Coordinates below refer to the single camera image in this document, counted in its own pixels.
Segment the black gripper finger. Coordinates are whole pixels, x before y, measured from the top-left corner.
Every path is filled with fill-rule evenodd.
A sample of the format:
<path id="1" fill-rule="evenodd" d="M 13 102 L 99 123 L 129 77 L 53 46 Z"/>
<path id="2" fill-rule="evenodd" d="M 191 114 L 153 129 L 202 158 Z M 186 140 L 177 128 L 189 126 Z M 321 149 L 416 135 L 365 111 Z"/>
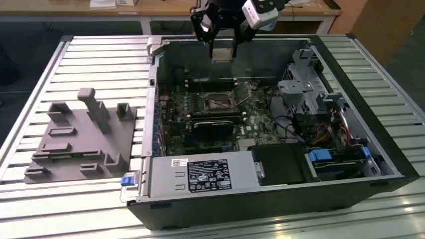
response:
<path id="1" fill-rule="evenodd" d="M 213 57 L 213 42 L 217 35 L 217 8 L 215 7 L 191 7 L 190 21 L 194 36 L 198 41 L 209 46 L 209 58 Z"/>
<path id="2" fill-rule="evenodd" d="M 237 47 L 243 42 L 250 42 L 254 37 L 254 29 L 249 26 L 247 20 L 242 17 L 231 18 L 233 40 L 231 57 L 237 56 Z"/>

